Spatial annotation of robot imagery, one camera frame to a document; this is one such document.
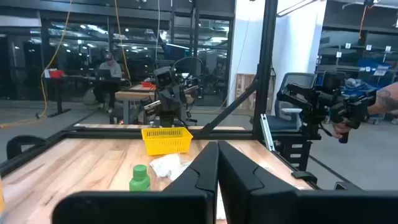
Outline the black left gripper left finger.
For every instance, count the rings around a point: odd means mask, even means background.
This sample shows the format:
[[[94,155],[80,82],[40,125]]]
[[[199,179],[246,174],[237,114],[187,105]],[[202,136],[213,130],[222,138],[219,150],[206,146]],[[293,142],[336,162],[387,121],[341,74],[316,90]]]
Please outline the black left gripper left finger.
[[[82,191],[55,206],[52,224],[215,224],[219,148],[209,142],[160,192]]]

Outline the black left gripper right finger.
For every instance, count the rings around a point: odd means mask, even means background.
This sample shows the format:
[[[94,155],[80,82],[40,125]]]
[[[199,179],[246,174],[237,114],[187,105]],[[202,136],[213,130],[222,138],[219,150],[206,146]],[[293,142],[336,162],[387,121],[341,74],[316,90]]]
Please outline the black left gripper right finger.
[[[299,190],[218,143],[228,224],[398,224],[398,191]]]

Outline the green travel bottle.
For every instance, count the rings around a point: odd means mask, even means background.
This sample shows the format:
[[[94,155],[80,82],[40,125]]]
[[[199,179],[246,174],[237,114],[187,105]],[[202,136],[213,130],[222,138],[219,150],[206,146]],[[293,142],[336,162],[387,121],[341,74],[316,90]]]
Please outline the green travel bottle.
[[[133,191],[149,191],[150,177],[147,173],[147,167],[139,164],[134,166],[132,171],[132,179],[129,182],[129,190]]]

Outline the person's forearm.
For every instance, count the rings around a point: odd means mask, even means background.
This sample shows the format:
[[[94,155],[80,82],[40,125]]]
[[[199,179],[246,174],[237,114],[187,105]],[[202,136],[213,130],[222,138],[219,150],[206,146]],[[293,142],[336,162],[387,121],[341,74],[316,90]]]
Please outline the person's forearm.
[[[369,115],[393,111],[398,111],[398,82],[378,90],[375,104],[368,107]]]

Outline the black table edge clamp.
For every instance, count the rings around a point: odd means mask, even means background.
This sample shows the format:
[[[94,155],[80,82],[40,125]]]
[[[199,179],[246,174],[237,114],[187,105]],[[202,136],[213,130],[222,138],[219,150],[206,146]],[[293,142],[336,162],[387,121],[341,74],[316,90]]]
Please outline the black table edge clamp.
[[[312,173],[307,171],[295,171],[291,173],[291,176],[295,179],[304,180],[313,184],[316,184],[318,180]]]
[[[334,186],[335,190],[361,190],[360,187],[351,182],[337,182]]]

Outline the printed clear cotton packet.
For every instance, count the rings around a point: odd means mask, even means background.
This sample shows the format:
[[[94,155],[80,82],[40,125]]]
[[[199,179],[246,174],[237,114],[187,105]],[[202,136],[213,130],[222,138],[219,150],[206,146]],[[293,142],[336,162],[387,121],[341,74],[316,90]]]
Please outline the printed clear cotton packet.
[[[171,181],[174,181],[191,163],[192,161],[182,160],[178,154],[168,154],[154,159],[149,165],[158,178],[168,177]]]

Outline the yellow plastic basket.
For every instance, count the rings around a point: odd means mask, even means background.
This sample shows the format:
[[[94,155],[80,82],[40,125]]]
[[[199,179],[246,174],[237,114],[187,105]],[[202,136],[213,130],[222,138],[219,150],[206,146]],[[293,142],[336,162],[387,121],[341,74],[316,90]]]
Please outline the yellow plastic basket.
[[[180,128],[146,128],[141,129],[147,154],[158,156],[164,154],[188,153],[192,134]]]

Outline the person's hand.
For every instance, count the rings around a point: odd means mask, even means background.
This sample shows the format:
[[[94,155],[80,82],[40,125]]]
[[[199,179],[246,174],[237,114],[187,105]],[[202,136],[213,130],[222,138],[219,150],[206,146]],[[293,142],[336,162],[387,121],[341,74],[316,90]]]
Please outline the person's hand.
[[[345,133],[351,131],[351,127],[348,126],[349,120],[343,118],[340,123],[332,123],[333,126],[333,136],[337,139],[341,139]]]

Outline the wooden workstation table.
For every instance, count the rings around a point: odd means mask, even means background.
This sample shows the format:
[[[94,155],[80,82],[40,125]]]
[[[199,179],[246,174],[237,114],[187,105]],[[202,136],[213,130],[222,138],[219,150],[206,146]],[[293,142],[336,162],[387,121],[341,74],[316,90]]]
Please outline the wooden workstation table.
[[[144,115],[144,122],[148,122],[150,116],[145,115],[145,112],[141,108],[140,100],[148,96],[154,98],[154,91],[133,87],[116,92],[116,98],[123,101],[124,124],[132,124],[138,119],[140,114]]]

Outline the wipes canister yellow label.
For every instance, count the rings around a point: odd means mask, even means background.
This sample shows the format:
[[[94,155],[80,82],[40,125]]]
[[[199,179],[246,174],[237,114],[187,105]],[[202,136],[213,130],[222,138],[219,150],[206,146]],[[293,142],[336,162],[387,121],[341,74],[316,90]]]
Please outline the wipes canister yellow label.
[[[4,199],[2,181],[1,181],[1,178],[0,178],[0,217],[4,213],[4,209],[5,209],[5,199]]]

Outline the black desk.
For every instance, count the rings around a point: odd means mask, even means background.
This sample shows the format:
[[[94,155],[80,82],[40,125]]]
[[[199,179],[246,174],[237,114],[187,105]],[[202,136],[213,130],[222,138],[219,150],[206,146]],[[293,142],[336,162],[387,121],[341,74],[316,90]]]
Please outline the black desk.
[[[128,79],[124,78],[101,78],[101,77],[83,77],[83,76],[76,76],[76,75],[61,75],[59,77],[50,77],[45,78],[46,81],[53,83],[54,86],[54,95],[57,103],[57,112],[52,114],[45,114],[43,113],[42,116],[46,118],[53,118],[55,116],[64,114],[69,112],[71,109],[63,109],[62,108],[62,86],[65,82],[83,82],[86,84],[97,84],[101,82],[113,82],[117,83],[118,85],[127,86],[130,85],[131,82]]]

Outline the seated person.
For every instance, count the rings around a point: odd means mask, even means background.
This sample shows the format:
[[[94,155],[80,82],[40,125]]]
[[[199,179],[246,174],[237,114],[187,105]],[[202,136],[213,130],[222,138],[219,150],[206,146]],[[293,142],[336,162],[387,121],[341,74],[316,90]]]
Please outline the seated person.
[[[115,109],[115,94],[120,89],[119,83],[122,79],[122,71],[120,64],[115,61],[112,53],[108,52],[104,58],[105,62],[100,64],[99,70],[107,70],[111,80],[97,82],[93,89],[93,93],[99,108],[104,108],[104,94],[109,94],[108,113],[111,113]]]

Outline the red box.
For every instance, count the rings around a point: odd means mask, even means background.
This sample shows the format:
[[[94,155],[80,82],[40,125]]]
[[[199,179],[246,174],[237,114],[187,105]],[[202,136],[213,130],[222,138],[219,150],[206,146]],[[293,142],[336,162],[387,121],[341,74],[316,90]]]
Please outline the red box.
[[[51,69],[46,69],[44,70],[44,77],[45,78],[55,78],[55,79],[60,79],[64,75],[63,70],[58,70],[56,68],[51,68]]]

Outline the blue storage shelf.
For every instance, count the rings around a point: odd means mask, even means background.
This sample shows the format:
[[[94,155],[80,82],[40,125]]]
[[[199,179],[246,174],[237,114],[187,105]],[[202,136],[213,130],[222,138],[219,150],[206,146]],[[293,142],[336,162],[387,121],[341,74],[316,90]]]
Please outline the blue storage shelf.
[[[345,84],[348,90],[380,90],[398,83],[398,67],[372,58],[361,58],[356,66],[348,66],[343,71],[349,75]]]

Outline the black aluminium table frame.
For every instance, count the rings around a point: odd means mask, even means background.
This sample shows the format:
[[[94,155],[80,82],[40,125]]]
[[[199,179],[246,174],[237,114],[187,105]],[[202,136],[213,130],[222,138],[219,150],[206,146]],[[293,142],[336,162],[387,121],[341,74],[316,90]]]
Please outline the black aluminium table frame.
[[[247,94],[251,94],[256,90],[259,90],[258,85],[265,85],[271,72],[271,60],[272,60],[272,45],[274,42],[274,31],[276,22],[276,10],[277,1],[265,4],[264,22],[262,25],[262,39],[261,39],[261,51],[259,53],[259,64],[257,66],[257,74],[259,75],[256,80],[247,89]],[[257,104],[255,107],[255,118],[256,124],[253,130],[240,130],[240,129],[228,129],[226,127],[217,128],[216,126],[225,119],[232,110],[236,107],[231,105],[222,112],[217,118],[214,124],[211,125],[208,132],[203,134],[200,129],[193,129],[193,138],[191,138],[188,148],[192,146],[197,147],[199,144],[205,144],[209,142],[228,142],[231,145],[243,145],[243,146],[258,146],[264,152],[268,153],[269,159],[266,159],[268,165],[275,165],[275,168],[270,167],[269,171],[277,176],[279,179],[286,183],[298,188],[299,190],[314,190],[318,186],[313,182],[308,182],[302,179],[295,179],[291,173],[297,172],[298,170],[287,162],[282,156],[276,152],[271,152],[265,146],[263,142],[260,124],[262,120],[259,116],[261,112],[265,111],[264,105]],[[23,168],[31,161],[42,154],[46,153],[49,149],[54,148],[59,143],[69,146],[73,141],[80,143],[96,143],[102,148],[110,149],[111,146],[124,146],[128,151],[137,151],[145,156],[148,156],[144,140],[142,139],[141,129],[130,128],[127,125],[118,126],[115,128],[90,128],[85,126],[77,126],[76,131],[66,130],[60,131],[54,134],[46,140],[41,146],[33,146],[28,150],[22,152],[21,155],[3,162],[0,164],[0,175],[5,178],[11,173]]]

